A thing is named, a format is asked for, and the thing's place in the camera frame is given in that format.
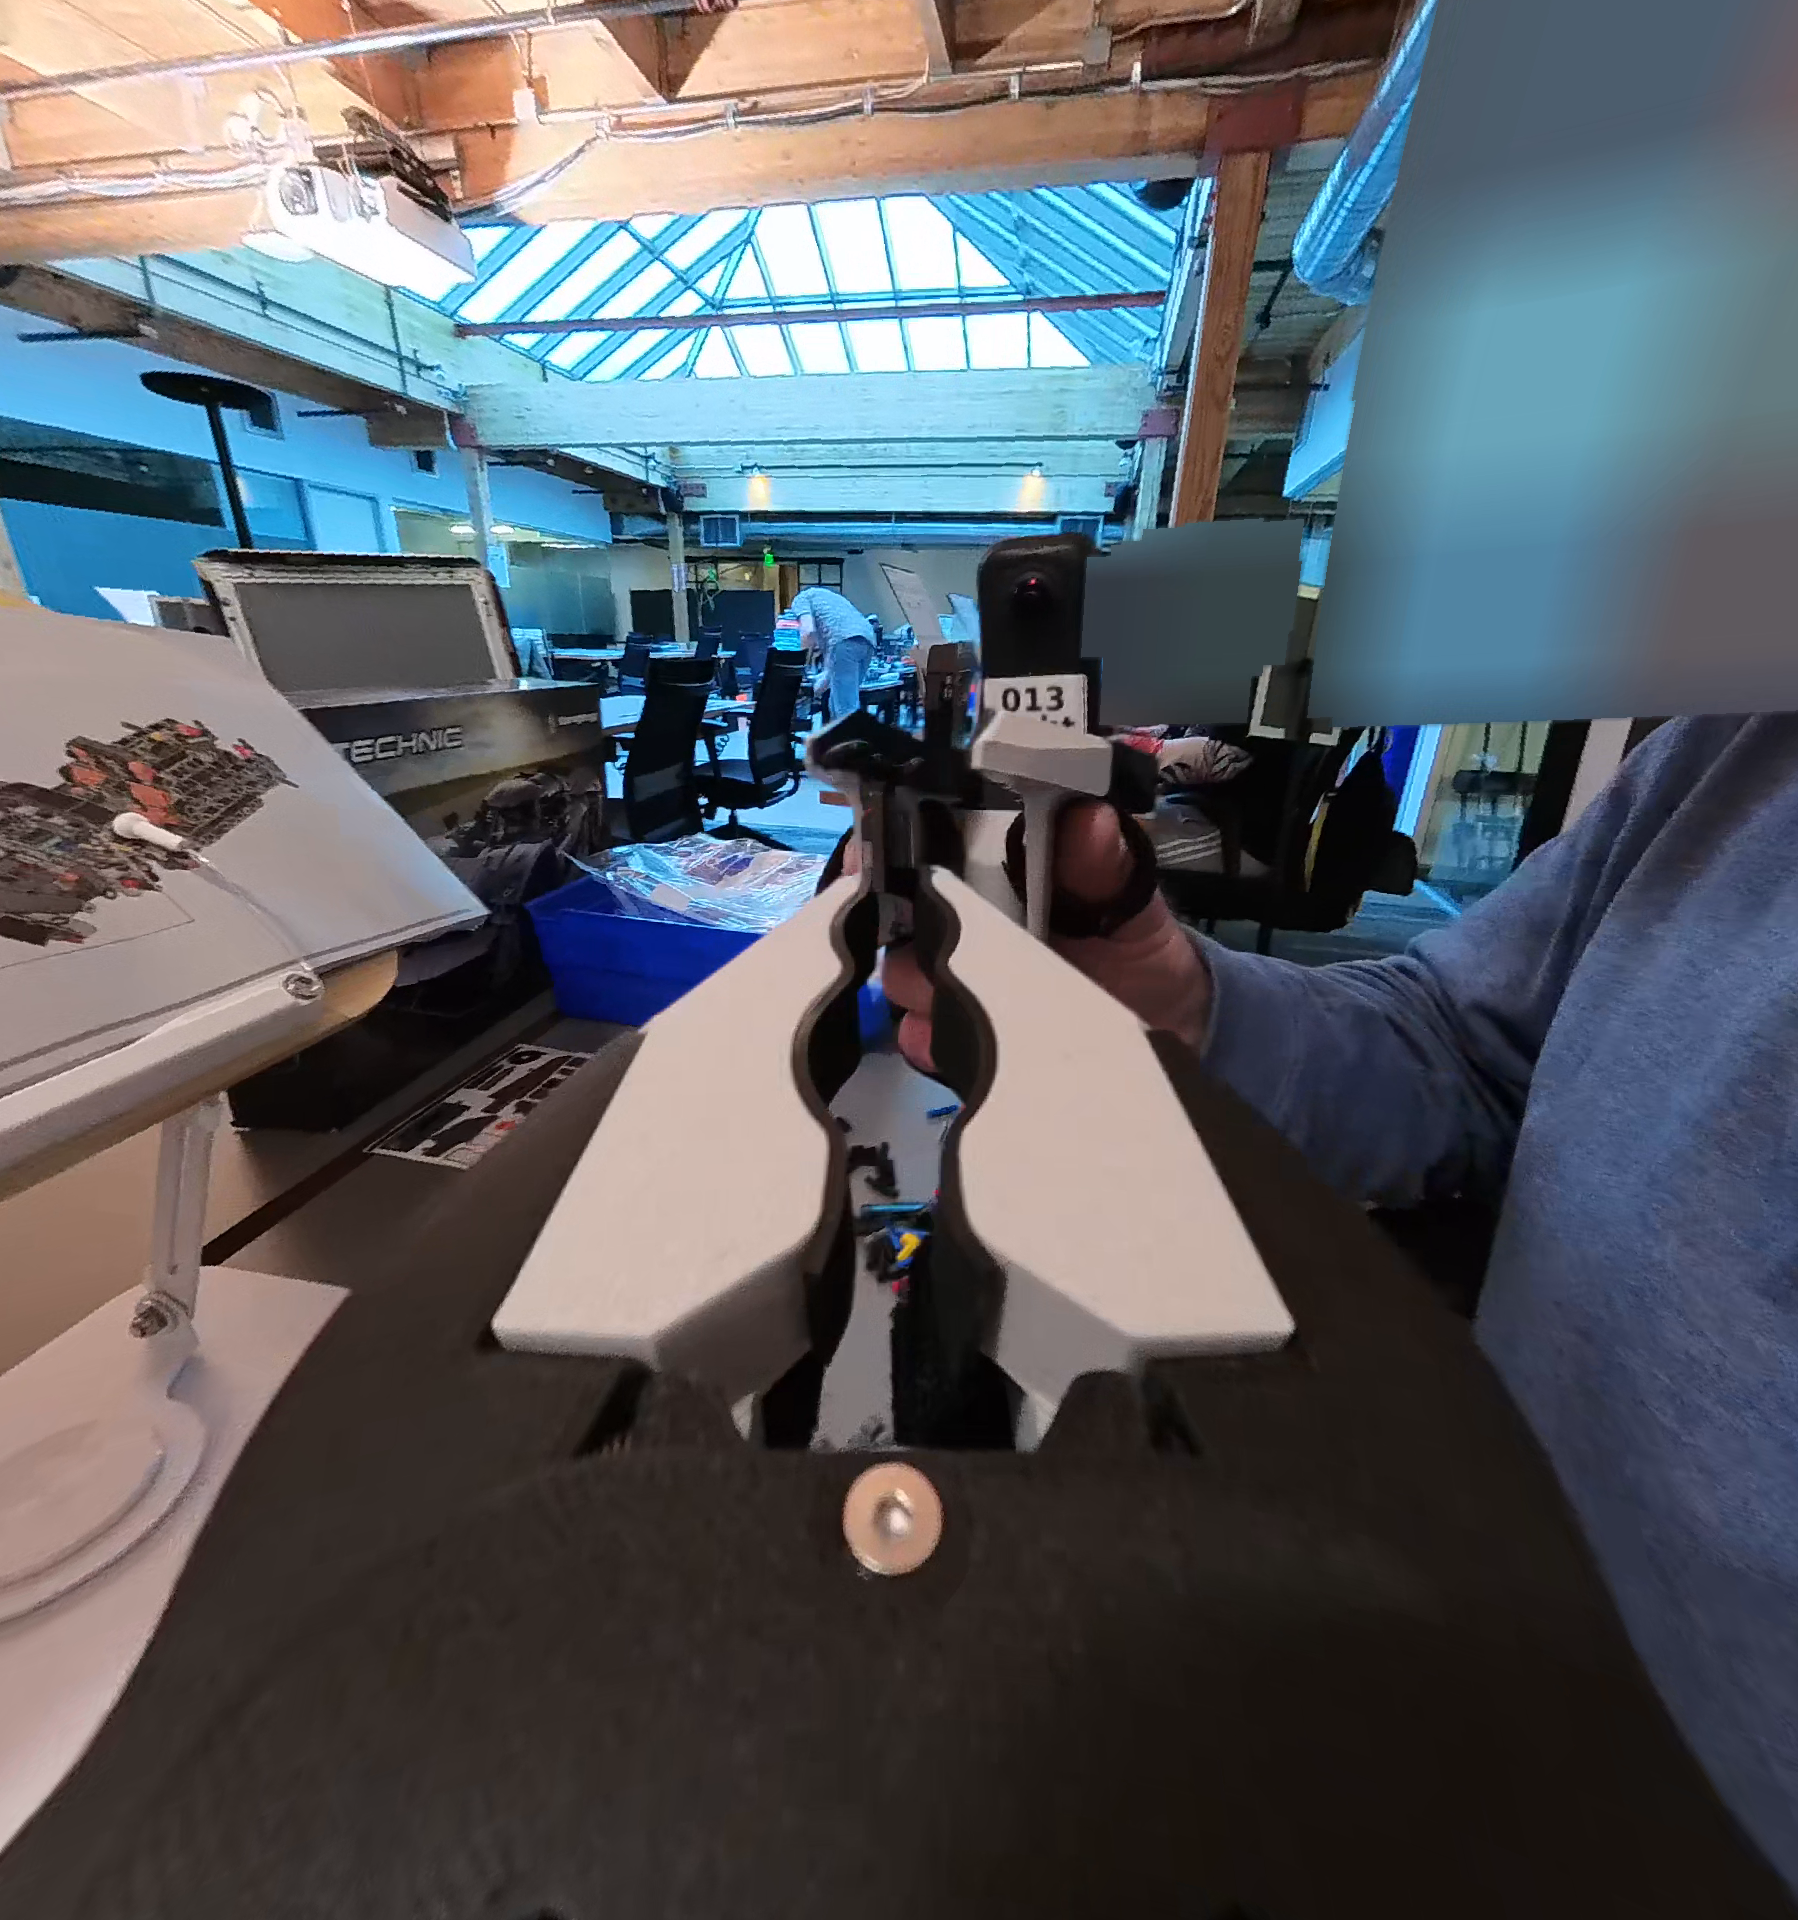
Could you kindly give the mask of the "person's right forearm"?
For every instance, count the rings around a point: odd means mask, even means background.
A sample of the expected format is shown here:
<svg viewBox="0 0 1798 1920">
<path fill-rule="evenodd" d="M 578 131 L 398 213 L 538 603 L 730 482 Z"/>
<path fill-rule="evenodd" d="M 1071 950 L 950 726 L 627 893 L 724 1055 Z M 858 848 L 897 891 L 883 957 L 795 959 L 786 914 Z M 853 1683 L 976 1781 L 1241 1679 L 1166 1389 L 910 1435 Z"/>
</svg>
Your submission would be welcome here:
<svg viewBox="0 0 1798 1920">
<path fill-rule="evenodd" d="M 1190 935 L 1202 1066 L 1356 1201 L 1495 1197 L 1577 952 L 1575 887 L 1555 839 L 1393 956 L 1307 969 Z"/>
</svg>

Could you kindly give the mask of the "black office chair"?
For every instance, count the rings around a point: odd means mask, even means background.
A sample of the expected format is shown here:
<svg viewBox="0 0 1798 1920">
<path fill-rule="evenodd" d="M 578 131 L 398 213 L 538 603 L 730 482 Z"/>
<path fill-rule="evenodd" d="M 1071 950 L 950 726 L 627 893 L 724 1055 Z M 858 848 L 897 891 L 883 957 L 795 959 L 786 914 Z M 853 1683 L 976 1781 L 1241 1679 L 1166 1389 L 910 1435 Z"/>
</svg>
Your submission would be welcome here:
<svg viewBox="0 0 1798 1920">
<path fill-rule="evenodd" d="M 725 813 L 724 821 L 704 826 L 708 837 L 724 841 L 746 839 L 765 848 L 780 846 L 768 836 L 745 826 L 740 815 L 745 810 L 765 810 L 787 799 L 799 790 L 803 758 L 793 748 L 793 722 L 803 684 L 804 656 L 774 647 L 752 691 L 745 729 L 745 757 L 721 758 L 714 755 L 695 770 L 695 791 L 700 807 L 713 813 L 724 808 Z"/>
<path fill-rule="evenodd" d="M 714 661 L 647 664 L 643 710 L 624 751 L 619 836 L 626 844 L 668 844 L 702 828 L 695 757 L 714 684 Z"/>
<path fill-rule="evenodd" d="M 1268 952 L 1276 931 L 1344 929 L 1370 893 L 1410 896 L 1417 849 L 1396 826 L 1388 746 L 1386 729 L 1169 739 L 1143 826 L 1175 917 L 1254 924 Z"/>
</svg>

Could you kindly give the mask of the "lego instruction booklet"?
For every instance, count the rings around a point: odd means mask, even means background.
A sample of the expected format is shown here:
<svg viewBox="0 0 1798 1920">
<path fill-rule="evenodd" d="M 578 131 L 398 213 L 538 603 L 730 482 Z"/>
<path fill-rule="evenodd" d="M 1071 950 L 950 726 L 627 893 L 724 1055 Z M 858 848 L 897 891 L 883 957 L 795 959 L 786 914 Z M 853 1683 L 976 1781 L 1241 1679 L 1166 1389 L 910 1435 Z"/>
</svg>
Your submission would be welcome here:
<svg viewBox="0 0 1798 1920">
<path fill-rule="evenodd" d="M 480 920 L 228 639 L 0 607 L 0 1097 Z"/>
</svg>

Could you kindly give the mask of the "person's right hand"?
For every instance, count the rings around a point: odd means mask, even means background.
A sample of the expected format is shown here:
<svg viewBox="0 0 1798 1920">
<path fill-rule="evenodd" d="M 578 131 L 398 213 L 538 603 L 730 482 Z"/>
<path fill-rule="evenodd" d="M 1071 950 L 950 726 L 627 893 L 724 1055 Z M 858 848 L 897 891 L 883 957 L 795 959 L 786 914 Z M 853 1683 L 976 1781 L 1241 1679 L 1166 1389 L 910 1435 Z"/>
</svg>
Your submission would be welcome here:
<svg viewBox="0 0 1798 1920">
<path fill-rule="evenodd" d="M 1123 817 L 1102 799 L 1074 799 L 1056 822 L 1056 904 L 1105 910 L 1132 905 L 1120 924 L 1093 940 L 1056 936 L 1054 952 L 1095 981 L 1148 1027 L 1202 1048 L 1212 1012 L 1212 976 L 1190 935 L 1175 922 L 1148 881 Z M 933 984 L 910 943 L 890 946 L 881 991 L 897 1013 L 897 1051 L 917 1069 L 944 1078 L 933 1062 Z"/>
</svg>

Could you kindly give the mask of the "pile of small lego parts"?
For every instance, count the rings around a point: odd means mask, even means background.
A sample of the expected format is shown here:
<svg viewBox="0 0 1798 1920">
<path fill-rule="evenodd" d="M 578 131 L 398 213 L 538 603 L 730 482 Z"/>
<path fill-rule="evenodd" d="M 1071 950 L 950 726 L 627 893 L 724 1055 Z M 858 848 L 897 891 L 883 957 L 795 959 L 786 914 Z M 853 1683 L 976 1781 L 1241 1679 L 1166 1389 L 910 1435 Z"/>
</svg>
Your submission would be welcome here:
<svg viewBox="0 0 1798 1920">
<path fill-rule="evenodd" d="M 901 1186 L 891 1142 L 861 1139 L 845 1115 L 834 1115 L 834 1128 L 845 1144 L 845 1197 L 857 1247 L 875 1284 L 904 1291 L 930 1247 L 937 1197 Z"/>
</svg>

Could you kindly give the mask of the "silver air duct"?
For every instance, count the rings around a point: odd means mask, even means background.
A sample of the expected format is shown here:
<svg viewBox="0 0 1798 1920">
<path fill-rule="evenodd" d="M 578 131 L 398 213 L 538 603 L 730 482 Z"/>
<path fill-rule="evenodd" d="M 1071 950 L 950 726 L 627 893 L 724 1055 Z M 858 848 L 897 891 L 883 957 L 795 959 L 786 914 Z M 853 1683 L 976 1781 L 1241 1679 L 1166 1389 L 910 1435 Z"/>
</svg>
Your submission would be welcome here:
<svg viewBox="0 0 1798 1920">
<path fill-rule="evenodd" d="M 1294 229 L 1294 278 L 1318 296 L 1364 308 L 1373 293 L 1377 222 L 1400 172 L 1412 111 L 1421 83 L 1435 1 L 1416 3 L 1361 118 Z"/>
</svg>

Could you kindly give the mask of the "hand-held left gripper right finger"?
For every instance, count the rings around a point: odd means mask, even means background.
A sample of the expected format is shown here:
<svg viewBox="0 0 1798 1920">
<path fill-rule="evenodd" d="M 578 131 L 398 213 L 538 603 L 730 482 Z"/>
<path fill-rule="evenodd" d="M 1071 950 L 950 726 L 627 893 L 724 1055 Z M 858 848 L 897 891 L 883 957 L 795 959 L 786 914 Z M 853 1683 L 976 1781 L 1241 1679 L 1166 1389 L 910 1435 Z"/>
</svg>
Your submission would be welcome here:
<svg viewBox="0 0 1798 1920">
<path fill-rule="evenodd" d="M 1015 1387 L 1016 1446 L 1082 1378 L 1284 1348 L 1293 1313 L 1150 1028 L 953 873 L 919 881 L 915 947 L 961 1102 L 937 1308 Z"/>
</svg>

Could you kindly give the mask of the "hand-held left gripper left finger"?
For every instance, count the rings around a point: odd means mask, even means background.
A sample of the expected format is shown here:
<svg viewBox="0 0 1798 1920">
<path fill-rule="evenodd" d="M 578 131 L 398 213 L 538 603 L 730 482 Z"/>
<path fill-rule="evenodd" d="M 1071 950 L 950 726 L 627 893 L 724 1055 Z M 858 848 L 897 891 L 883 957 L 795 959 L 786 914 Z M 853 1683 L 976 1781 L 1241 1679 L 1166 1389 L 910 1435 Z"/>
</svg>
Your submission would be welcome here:
<svg viewBox="0 0 1798 1920">
<path fill-rule="evenodd" d="M 848 1146 L 879 907 L 842 875 L 648 1021 L 491 1331 L 692 1380 L 806 1441 L 854 1291 Z"/>
</svg>

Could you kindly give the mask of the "white booklet stand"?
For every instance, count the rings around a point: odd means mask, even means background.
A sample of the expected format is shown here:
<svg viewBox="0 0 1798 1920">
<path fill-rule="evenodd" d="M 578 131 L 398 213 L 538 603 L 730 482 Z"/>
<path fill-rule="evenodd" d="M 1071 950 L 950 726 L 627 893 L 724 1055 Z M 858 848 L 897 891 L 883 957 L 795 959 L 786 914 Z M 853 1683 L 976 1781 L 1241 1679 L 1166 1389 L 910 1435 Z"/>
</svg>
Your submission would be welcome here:
<svg viewBox="0 0 1798 1920">
<path fill-rule="evenodd" d="M 210 1266 L 231 1085 L 344 1028 L 393 956 L 305 959 L 0 1094 L 0 1201 L 160 1128 L 144 1279 L 0 1378 L 0 1854 L 148 1654 L 232 1465 L 342 1291 Z"/>
</svg>

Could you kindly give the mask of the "white ceiling projector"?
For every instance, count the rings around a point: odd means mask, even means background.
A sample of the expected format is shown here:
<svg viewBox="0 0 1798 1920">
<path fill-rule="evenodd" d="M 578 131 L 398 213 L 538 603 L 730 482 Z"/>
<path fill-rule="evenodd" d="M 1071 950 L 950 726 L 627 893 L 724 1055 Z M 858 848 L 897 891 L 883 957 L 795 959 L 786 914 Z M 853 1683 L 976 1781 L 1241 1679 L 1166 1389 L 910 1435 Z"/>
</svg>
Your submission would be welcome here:
<svg viewBox="0 0 1798 1920">
<path fill-rule="evenodd" d="M 385 289 L 444 299 L 476 278 L 476 249 L 398 178 L 320 162 L 276 164 L 244 244 L 280 262 L 320 259 Z"/>
</svg>

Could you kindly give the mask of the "black pole with round top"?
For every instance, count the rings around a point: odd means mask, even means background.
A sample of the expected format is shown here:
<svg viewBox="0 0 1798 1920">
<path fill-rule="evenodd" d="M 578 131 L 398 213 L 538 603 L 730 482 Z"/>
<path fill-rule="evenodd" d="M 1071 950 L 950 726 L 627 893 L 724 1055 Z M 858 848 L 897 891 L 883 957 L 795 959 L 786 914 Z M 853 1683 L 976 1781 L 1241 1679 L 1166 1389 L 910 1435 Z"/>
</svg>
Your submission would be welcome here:
<svg viewBox="0 0 1798 1920">
<path fill-rule="evenodd" d="M 232 460 L 225 418 L 227 413 L 240 413 L 246 418 L 258 415 L 261 422 L 276 420 L 270 395 L 247 383 L 212 371 L 144 371 L 140 373 L 140 384 L 152 396 L 187 406 L 204 415 L 212 437 L 213 462 L 236 547 L 240 551 L 256 551 L 258 542 L 238 491 L 238 470 Z"/>
</svg>

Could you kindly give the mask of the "sticker sheet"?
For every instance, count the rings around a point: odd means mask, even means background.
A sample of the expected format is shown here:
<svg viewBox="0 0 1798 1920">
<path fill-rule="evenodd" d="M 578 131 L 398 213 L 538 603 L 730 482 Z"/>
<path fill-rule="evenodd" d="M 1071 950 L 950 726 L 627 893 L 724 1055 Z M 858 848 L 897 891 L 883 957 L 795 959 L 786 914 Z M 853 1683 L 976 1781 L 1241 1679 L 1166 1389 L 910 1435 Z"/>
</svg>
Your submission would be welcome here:
<svg viewBox="0 0 1798 1920">
<path fill-rule="evenodd" d="M 394 1124 L 368 1146 L 368 1154 L 465 1171 L 511 1139 L 591 1059 L 589 1049 L 509 1044 L 428 1108 Z"/>
</svg>

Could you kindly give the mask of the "lego set box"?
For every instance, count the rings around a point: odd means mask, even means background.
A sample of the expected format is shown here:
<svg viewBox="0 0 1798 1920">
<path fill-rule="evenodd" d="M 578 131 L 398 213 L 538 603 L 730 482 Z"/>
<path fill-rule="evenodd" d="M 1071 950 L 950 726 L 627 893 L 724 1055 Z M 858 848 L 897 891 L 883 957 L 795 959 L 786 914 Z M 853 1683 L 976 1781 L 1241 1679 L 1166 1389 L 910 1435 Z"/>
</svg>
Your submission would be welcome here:
<svg viewBox="0 0 1798 1920">
<path fill-rule="evenodd" d="M 240 1130 L 341 1130 L 497 1031 L 551 982 L 528 904 L 607 846 L 617 746 L 596 684 L 528 679 L 304 712 L 487 919 L 407 950 L 366 1017 L 238 1082 L 228 1099 Z"/>
</svg>

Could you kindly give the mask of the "person's torso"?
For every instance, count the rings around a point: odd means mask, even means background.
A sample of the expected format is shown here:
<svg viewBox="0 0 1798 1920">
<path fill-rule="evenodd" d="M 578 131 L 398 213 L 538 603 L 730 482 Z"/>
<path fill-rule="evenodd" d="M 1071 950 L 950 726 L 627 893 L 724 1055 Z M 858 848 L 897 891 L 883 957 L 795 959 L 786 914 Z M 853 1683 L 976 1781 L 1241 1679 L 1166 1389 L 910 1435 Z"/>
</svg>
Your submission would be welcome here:
<svg viewBox="0 0 1798 1920">
<path fill-rule="evenodd" d="M 1492 901 L 1534 994 L 1480 1337 L 1798 1895 L 1798 715 L 1676 721 Z"/>
</svg>

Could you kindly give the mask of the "clear plastic bags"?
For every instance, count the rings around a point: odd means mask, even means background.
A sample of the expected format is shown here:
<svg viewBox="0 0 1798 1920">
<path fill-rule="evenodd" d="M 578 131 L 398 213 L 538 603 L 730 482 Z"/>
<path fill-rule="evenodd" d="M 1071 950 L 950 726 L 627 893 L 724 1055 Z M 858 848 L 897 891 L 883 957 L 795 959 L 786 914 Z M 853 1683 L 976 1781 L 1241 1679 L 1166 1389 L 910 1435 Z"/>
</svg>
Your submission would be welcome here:
<svg viewBox="0 0 1798 1920">
<path fill-rule="evenodd" d="M 598 911 L 756 936 L 815 898 L 828 862 L 825 851 L 695 834 L 603 849 L 580 862 L 578 875 L 591 882 Z"/>
</svg>

